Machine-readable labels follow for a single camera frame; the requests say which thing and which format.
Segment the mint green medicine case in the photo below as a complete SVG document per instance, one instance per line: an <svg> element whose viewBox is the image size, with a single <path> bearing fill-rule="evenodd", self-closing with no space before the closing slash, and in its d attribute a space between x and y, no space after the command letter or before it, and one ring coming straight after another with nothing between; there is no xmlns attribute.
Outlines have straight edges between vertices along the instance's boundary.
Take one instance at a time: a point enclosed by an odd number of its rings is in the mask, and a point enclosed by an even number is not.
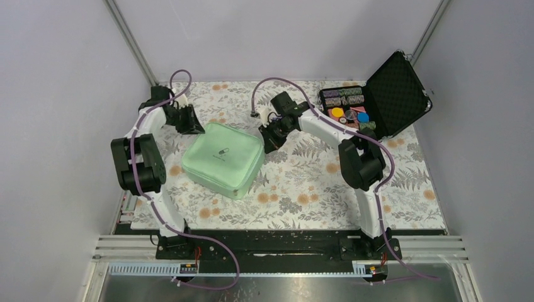
<svg viewBox="0 0 534 302"><path fill-rule="evenodd" d="M243 198L264 164L263 141L221 123L207 123L204 129L183 154L183 170L209 190Z"/></svg>

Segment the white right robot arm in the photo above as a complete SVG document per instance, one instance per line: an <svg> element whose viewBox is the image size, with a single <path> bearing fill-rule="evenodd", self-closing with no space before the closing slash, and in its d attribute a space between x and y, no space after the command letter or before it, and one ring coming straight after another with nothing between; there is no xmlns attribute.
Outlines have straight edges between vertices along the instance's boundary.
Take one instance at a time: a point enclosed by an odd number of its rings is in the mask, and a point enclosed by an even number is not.
<svg viewBox="0 0 534 302"><path fill-rule="evenodd" d="M369 259L377 259L386 251L381 236L380 205L364 193L383 179L385 159L374 132L354 131L320 113L309 102L296 103L287 92L271 100L274 109L256 108L251 116L261 120L259 132L264 140L266 154L280 149L293 131L311 134L338 151L341 175L345 183L355 189L360 209L360 228L368 236L361 242L361 251Z"/></svg>

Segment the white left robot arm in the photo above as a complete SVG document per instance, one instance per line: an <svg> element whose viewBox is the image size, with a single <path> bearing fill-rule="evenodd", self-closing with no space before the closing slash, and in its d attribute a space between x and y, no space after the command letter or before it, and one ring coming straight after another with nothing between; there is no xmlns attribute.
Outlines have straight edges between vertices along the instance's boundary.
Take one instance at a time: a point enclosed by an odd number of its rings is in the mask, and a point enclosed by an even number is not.
<svg viewBox="0 0 534 302"><path fill-rule="evenodd" d="M110 147L120 187L144 200L156 217L162 237L175 237L171 250L182 259L195 252L188 237L188 224L172 202L167 189L167 171L155 135L171 126L181 135L205 133L186 87L174 92L170 87L151 87L151 98L139 106L138 117L129 132L111 141Z"/></svg>

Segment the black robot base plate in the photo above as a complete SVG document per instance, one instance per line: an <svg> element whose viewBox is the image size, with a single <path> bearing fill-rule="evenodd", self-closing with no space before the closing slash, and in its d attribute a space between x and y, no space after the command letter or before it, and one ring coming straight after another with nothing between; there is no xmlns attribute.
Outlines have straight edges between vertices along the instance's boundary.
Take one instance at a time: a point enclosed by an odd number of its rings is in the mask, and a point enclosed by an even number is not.
<svg viewBox="0 0 534 302"><path fill-rule="evenodd" d="M166 238L158 260L190 260L201 273L345 273L352 263L380 265L402 258L398 239L368 238L360 230L194 230Z"/></svg>

